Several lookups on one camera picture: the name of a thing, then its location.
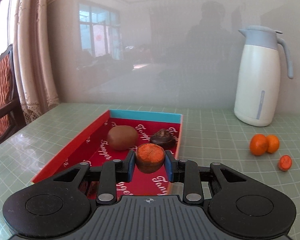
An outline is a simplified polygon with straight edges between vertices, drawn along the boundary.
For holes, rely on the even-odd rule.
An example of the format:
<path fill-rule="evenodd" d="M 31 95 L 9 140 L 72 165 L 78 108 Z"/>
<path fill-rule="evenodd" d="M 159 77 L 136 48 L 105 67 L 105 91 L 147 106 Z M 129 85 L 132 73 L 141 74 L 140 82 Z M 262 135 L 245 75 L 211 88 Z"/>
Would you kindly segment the orange cut fruit piece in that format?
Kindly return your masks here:
<path fill-rule="evenodd" d="M 278 162 L 278 168 L 281 171 L 288 171 L 292 166 L 292 159 L 289 155 L 283 155 Z"/>

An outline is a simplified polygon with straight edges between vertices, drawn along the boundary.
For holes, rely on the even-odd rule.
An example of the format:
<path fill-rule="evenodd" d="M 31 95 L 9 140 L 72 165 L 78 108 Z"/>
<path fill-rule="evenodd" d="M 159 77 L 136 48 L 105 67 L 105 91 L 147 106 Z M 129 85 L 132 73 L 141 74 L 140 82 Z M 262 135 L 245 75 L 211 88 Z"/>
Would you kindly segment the mandarin orange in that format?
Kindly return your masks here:
<path fill-rule="evenodd" d="M 280 148 L 280 141 L 277 136 L 275 135 L 268 135 L 266 136 L 268 142 L 267 153 L 275 153 Z"/>
<path fill-rule="evenodd" d="M 261 156 L 266 153 L 268 149 L 268 141 L 262 134 L 256 134 L 252 137 L 249 149 L 252 155 Z"/>

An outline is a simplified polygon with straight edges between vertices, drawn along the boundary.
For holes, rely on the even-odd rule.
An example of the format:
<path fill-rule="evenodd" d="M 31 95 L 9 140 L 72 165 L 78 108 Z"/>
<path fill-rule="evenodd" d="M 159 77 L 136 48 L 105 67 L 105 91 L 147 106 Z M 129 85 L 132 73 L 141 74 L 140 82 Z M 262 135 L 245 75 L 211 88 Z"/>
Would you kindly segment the brown kiwi fruit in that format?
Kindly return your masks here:
<path fill-rule="evenodd" d="M 116 151 L 125 151 L 135 145 L 138 140 L 137 131 L 131 126 L 114 126 L 107 134 L 109 146 Z"/>

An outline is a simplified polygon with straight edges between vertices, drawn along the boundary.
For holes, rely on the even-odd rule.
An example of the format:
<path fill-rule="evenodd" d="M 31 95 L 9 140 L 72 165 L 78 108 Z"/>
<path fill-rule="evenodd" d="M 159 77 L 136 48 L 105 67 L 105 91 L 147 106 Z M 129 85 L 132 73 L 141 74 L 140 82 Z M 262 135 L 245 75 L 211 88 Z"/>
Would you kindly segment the brown skinned orange cut fruit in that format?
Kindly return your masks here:
<path fill-rule="evenodd" d="M 162 147 L 146 143 L 140 145 L 135 153 L 136 166 L 145 174 L 157 172 L 165 160 L 165 151 Z"/>

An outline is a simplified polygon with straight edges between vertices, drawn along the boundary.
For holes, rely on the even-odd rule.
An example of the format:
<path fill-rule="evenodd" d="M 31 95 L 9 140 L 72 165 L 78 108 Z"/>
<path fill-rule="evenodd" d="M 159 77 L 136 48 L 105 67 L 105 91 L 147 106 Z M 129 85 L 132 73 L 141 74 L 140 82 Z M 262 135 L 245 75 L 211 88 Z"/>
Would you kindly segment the dark dried fruit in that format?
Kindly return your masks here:
<path fill-rule="evenodd" d="M 173 147 L 176 140 L 172 137 L 169 131 L 161 129 L 150 137 L 150 143 L 156 144 L 166 150 Z"/>

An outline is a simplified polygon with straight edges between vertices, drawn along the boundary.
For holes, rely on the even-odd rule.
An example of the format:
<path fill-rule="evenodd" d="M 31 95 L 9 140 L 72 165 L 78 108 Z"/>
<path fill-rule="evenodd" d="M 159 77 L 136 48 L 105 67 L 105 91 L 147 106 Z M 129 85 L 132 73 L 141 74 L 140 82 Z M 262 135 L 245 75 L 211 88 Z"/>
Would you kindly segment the green checked tablecloth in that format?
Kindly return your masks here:
<path fill-rule="evenodd" d="M 63 146 L 108 109 L 110 105 L 62 103 L 0 145 L 0 239 L 10 237 L 1 211 L 6 198 L 30 185 Z M 133 106 L 133 110 L 181 114 L 181 158 L 201 166 L 224 163 L 290 196 L 297 209 L 290 236 L 300 239 L 300 115 L 277 114 L 269 126 L 253 127 L 239 121 L 230 109 Z M 249 144 L 256 134 L 277 136 L 280 148 L 252 155 Z M 288 171 L 278 168 L 283 155 L 292 159 Z"/>

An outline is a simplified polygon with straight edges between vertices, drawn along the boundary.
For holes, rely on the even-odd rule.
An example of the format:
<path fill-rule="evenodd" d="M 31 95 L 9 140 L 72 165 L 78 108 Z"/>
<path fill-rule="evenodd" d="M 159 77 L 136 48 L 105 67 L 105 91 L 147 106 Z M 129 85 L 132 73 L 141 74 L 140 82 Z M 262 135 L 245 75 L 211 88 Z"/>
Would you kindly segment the red pink cardboard box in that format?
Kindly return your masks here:
<path fill-rule="evenodd" d="M 66 144 L 33 178 L 38 183 L 78 163 L 101 166 L 123 160 L 130 150 L 158 140 L 177 157 L 183 116 L 175 113 L 110 109 Z"/>

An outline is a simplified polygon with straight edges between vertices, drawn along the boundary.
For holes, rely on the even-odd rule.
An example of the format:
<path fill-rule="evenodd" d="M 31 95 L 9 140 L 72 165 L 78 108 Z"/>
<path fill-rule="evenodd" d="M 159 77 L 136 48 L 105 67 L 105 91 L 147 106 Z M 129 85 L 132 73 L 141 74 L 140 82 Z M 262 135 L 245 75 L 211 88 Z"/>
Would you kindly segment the wooden sofa orange cushions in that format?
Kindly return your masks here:
<path fill-rule="evenodd" d="M 0 56 L 0 144 L 25 126 L 9 45 Z"/>

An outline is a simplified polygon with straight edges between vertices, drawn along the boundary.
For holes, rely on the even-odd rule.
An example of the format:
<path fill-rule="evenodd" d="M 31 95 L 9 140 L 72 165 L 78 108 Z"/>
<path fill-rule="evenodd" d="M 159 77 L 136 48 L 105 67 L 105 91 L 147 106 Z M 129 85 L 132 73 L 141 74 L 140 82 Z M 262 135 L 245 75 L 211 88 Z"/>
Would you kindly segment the white thermos jug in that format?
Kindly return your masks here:
<path fill-rule="evenodd" d="M 281 64 L 278 45 L 286 57 L 287 76 L 292 79 L 290 50 L 280 31 L 261 25 L 239 29 L 245 37 L 238 73 L 234 106 L 235 116 L 242 122 L 265 127 L 271 124 L 279 97 Z"/>

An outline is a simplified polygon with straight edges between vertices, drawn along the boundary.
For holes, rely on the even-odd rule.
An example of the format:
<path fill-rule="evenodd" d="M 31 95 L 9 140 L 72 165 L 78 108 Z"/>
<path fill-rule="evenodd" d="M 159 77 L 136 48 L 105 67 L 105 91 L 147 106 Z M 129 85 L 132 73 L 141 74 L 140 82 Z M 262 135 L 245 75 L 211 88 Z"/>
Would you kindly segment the beige lace curtain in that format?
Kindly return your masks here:
<path fill-rule="evenodd" d="M 13 46 L 21 109 L 27 124 L 59 104 L 47 31 L 47 0 L 0 0 L 0 55 Z"/>

